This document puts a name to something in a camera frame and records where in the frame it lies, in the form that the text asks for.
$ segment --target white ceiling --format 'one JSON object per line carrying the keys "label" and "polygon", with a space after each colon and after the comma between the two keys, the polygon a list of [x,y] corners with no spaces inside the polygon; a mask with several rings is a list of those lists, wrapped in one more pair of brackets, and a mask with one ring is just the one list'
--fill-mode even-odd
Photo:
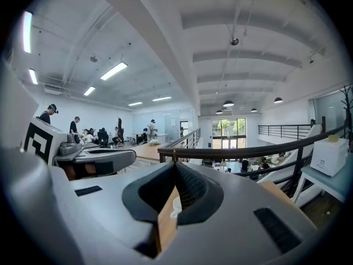
{"label": "white ceiling", "polygon": [[[249,114],[293,71],[335,54],[333,29],[310,0],[36,0],[29,10],[33,53],[19,36],[19,77],[29,83],[32,67],[41,85],[75,97],[95,86],[90,99],[122,107],[172,96],[200,103],[202,116],[225,100],[235,103],[227,113]],[[120,60],[127,69],[102,81]]]}
{"label": "white ceiling", "polygon": [[[182,90],[158,56],[138,32],[105,0],[36,0],[33,12],[31,54],[23,51],[19,31],[16,60],[18,77],[31,85],[29,68],[40,86],[55,85],[67,97],[86,98],[130,109],[128,104],[160,104],[152,99]],[[97,62],[91,62],[95,56]],[[120,61],[128,67],[106,81],[100,77]]]}

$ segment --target coat rack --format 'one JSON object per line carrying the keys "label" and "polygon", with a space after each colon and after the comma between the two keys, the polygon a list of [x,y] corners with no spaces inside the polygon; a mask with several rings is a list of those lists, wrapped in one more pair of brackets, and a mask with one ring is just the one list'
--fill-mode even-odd
{"label": "coat rack", "polygon": [[351,108],[353,108],[353,106],[351,106],[351,103],[353,101],[353,99],[351,101],[349,101],[348,99],[348,93],[349,90],[351,90],[352,96],[353,96],[353,89],[351,89],[351,87],[349,87],[348,89],[346,89],[346,86],[343,86],[344,91],[340,89],[340,92],[344,93],[345,96],[345,100],[341,102],[343,104],[346,105],[346,107],[343,107],[346,110],[346,120],[345,120],[345,128],[344,128],[344,138],[346,135],[346,127],[348,128],[348,139],[349,139],[349,148],[351,147],[351,142],[352,142],[352,115],[351,115]]}

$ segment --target wooden floor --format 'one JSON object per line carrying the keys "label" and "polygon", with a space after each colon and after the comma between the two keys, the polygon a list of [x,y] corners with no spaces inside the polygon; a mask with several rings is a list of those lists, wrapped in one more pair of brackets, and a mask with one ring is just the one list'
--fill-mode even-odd
{"label": "wooden floor", "polygon": [[309,203],[301,207],[301,210],[309,217],[309,219],[320,229],[326,225],[331,219],[335,218],[342,203],[329,193],[318,195]]}

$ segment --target black and white pattern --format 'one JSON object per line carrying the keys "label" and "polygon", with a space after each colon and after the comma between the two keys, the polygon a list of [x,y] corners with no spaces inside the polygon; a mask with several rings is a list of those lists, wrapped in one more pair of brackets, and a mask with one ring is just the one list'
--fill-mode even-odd
{"label": "black and white pattern", "polygon": [[53,136],[30,123],[24,143],[24,150],[28,153],[37,154],[46,163],[49,160],[49,153]]}

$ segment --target railing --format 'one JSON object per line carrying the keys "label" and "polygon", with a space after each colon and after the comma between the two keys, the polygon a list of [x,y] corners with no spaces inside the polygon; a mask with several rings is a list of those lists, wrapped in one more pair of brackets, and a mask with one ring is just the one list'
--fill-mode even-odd
{"label": "railing", "polygon": [[312,125],[259,125],[259,135],[304,139]]}
{"label": "railing", "polygon": [[325,139],[329,135],[336,134],[344,129],[345,126],[333,129],[331,131],[308,137],[306,139],[301,139],[293,142],[288,142],[284,144],[271,145],[271,146],[262,146],[262,147],[251,147],[244,149],[181,149],[168,145],[166,147],[161,147],[158,149],[158,153],[161,159],[161,162],[165,162],[165,157],[172,157],[173,161],[177,161],[179,158],[197,158],[197,159],[209,159],[209,160],[225,160],[225,159],[244,159],[244,158],[254,158],[254,157],[263,157],[278,153],[283,153],[286,151],[298,150],[297,159],[294,162],[281,165],[274,168],[262,169],[259,171],[245,172],[245,173],[236,173],[236,175],[242,177],[257,176],[261,174],[275,172],[287,167],[295,166],[293,175],[283,178],[274,183],[279,184],[285,181],[289,181],[287,188],[287,195],[290,196],[293,193],[294,184],[300,174],[301,168],[304,163],[307,163],[311,159],[311,155],[307,157],[303,156],[303,149],[305,146],[311,145],[318,140]]}
{"label": "railing", "polygon": [[160,149],[170,149],[170,150],[174,150],[175,148],[187,149],[187,150],[194,149],[200,140],[200,136],[201,136],[201,129],[199,128],[181,137],[180,139],[173,141],[162,148],[159,148],[158,149],[159,161],[161,163],[165,162],[165,155],[159,152]]}

